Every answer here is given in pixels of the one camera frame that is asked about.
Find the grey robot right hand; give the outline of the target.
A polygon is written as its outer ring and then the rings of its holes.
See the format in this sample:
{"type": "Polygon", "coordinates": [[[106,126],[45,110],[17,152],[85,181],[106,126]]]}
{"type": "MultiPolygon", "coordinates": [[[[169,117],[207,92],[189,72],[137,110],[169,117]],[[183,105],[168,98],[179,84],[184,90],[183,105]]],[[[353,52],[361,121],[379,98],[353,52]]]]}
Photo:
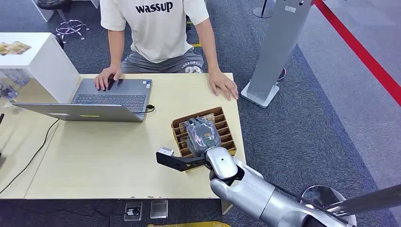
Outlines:
{"type": "Polygon", "coordinates": [[[201,157],[210,148],[221,146],[220,135],[212,121],[190,118],[184,122],[183,129],[188,133],[185,142],[194,157],[201,157]]]}

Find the person's right hand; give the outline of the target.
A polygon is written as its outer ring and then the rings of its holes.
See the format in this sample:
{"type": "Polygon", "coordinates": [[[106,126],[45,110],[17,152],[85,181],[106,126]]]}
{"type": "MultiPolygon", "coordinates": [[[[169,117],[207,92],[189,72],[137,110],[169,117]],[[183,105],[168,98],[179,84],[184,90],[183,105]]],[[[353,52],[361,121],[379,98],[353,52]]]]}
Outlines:
{"type": "Polygon", "coordinates": [[[122,75],[121,66],[110,66],[102,70],[95,78],[95,88],[98,91],[106,91],[109,88],[110,80],[118,81],[122,75]]]}

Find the person's left hand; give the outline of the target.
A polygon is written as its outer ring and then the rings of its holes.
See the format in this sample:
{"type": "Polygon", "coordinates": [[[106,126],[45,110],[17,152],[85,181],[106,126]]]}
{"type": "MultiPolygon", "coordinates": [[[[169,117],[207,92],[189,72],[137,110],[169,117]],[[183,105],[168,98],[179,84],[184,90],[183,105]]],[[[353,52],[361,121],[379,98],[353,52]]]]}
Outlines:
{"type": "Polygon", "coordinates": [[[208,83],[215,96],[219,96],[221,93],[227,100],[239,98],[236,83],[220,70],[209,72],[208,83]]]}

